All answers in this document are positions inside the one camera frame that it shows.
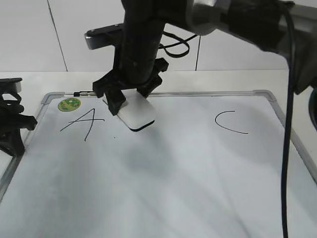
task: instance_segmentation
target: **white eraser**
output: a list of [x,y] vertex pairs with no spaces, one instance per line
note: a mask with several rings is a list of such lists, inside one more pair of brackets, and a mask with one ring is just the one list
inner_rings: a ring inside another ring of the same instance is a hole
[[124,90],[122,93],[126,101],[117,116],[130,130],[137,132],[154,123],[155,109],[146,98],[135,89]]

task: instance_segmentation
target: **white table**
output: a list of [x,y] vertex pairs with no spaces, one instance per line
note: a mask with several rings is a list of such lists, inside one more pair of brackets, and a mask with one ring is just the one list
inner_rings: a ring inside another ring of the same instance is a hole
[[[22,77],[22,105],[24,114],[35,115],[40,102],[48,92],[91,91],[92,82],[104,72],[6,72],[0,78]],[[285,112],[288,71],[178,71],[161,74],[163,85],[157,92],[199,91],[249,91],[270,90]],[[293,128],[303,142],[314,162],[317,163],[317,132],[308,114],[311,89],[295,97]],[[7,167],[10,157],[0,153],[0,175]]]

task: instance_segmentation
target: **black marker writing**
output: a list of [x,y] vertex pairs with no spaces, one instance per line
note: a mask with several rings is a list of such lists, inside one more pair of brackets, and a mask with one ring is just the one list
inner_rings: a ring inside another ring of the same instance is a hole
[[225,114],[225,113],[235,113],[235,111],[226,111],[226,112],[219,113],[219,114],[216,116],[216,118],[214,119],[214,122],[216,122],[216,124],[217,124],[218,126],[224,128],[224,129],[227,129],[227,130],[236,132],[236,133],[240,133],[240,134],[244,134],[244,135],[247,135],[247,134],[248,134],[248,133],[246,133],[246,132],[240,132],[240,131],[232,130],[232,129],[229,129],[229,128],[226,128],[226,127],[220,125],[220,124],[217,122],[217,119],[218,119],[218,117],[219,117],[220,115]]
[[[94,121],[96,121],[96,120],[103,120],[103,121],[105,121],[104,119],[95,119],[95,111],[96,111],[96,109],[95,109],[95,108],[92,108],[90,111],[88,111],[87,113],[83,114],[83,115],[82,115],[80,118],[78,118],[77,120],[75,120],[75,121],[70,121],[70,122],[69,122],[70,124],[67,125],[67,126],[65,126],[65,127],[64,127],[63,129],[61,129],[60,131],[65,130],[65,129],[68,128],[70,125],[73,125],[75,122],[91,121],[90,128],[89,128],[88,133],[87,133],[87,135],[86,135],[86,137],[85,137],[85,139],[84,139],[84,141],[86,141],[86,140],[87,140],[87,137],[88,137],[88,135],[89,135],[89,133],[90,133],[90,131],[91,131],[91,129],[93,128]],[[92,118],[92,119],[80,120],[81,118],[83,118],[84,116],[86,116],[87,114],[89,114],[90,112],[93,112],[93,118]]]

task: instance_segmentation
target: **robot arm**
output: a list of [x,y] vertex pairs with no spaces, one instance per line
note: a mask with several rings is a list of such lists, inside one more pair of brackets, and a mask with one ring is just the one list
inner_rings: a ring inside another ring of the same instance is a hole
[[317,88],[317,8],[277,0],[121,0],[124,23],[88,31],[91,49],[115,46],[113,70],[93,84],[98,97],[106,96],[116,115],[135,88],[145,98],[162,83],[164,59],[156,59],[166,23],[198,35],[219,29],[289,62],[288,30],[278,4],[288,8],[296,31],[296,86],[300,94]]

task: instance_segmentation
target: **round sticker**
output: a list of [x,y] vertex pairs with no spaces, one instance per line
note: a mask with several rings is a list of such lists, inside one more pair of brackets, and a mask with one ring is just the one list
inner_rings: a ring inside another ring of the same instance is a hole
[[62,112],[72,112],[80,107],[80,100],[77,98],[67,98],[58,104],[58,109]]

